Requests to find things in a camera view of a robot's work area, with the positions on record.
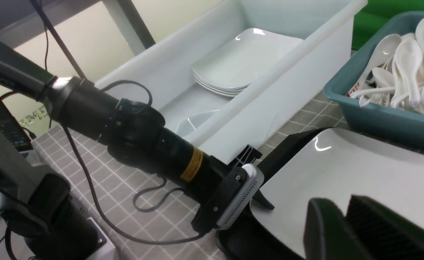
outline screen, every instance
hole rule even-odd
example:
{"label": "screen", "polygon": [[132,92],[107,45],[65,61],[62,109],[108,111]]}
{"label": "screen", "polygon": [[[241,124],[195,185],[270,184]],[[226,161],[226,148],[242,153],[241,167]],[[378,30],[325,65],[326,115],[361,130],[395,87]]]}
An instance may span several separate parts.
{"label": "screen", "polygon": [[33,149],[31,140],[3,102],[0,102],[0,132],[18,152]]}

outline white plastic container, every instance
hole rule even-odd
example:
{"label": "white plastic container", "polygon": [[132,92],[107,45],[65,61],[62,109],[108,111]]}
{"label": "white plastic container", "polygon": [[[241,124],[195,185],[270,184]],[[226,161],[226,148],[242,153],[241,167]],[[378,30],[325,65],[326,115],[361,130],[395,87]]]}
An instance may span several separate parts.
{"label": "white plastic container", "polygon": [[[310,101],[350,57],[354,15],[367,0],[225,0],[176,33],[100,79],[96,86],[137,81],[175,131],[178,123],[220,109],[186,139],[223,162],[247,144],[262,145]],[[195,83],[191,66],[248,28],[304,39],[237,97],[219,96]],[[147,102],[135,85],[109,92]]]}

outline yellow label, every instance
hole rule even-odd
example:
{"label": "yellow label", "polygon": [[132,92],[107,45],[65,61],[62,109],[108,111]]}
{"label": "yellow label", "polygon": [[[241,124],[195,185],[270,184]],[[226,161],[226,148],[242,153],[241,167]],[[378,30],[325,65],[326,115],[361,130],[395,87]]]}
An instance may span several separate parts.
{"label": "yellow label", "polygon": [[187,182],[190,182],[192,179],[194,179],[194,176],[196,176],[196,173],[198,173],[199,168],[201,168],[203,156],[204,155],[202,154],[202,151],[194,147],[188,167],[186,167],[180,178]]}

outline cream wall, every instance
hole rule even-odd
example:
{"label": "cream wall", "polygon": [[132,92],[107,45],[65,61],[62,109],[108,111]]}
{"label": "cream wall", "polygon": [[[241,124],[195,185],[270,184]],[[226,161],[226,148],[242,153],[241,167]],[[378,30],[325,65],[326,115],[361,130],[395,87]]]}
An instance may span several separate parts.
{"label": "cream wall", "polygon": [[[156,42],[169,36],[219,2],[220,0],[133,0]],[[60,23],[55,28],[82,71],[92,81],[100,79],[134,57],[101,2]],[[59,76],[77,75],[50,34],[49,40],[49,71]],[[44,67],[45,49],[45,33],[42,33],[15,50]],[[7,91],[0,86],[0,94]],[[42,106],[21,95],[7,98],[5,104],[17,120],[32,114]],[[42,135],[47,129],[47,119],[36,120],[35,124],[30,126],[30,130],[37,135]]]}

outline teal plastic tray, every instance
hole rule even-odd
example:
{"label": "teal plastic tray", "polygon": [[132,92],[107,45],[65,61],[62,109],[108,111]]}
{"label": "teal plastic tray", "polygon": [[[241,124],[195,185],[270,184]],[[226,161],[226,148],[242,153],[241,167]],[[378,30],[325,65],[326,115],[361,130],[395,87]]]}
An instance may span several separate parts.
{"label": "teal plastic tray", "polygon": [[324,95],[339,103],[351,128],[424,150],[424,115],[376,104],[360,108],[357,99],[345,96],[366,68],[376,45],[393,33],[413,33],[422,18],[424,12],[392,18],[326,84]]}

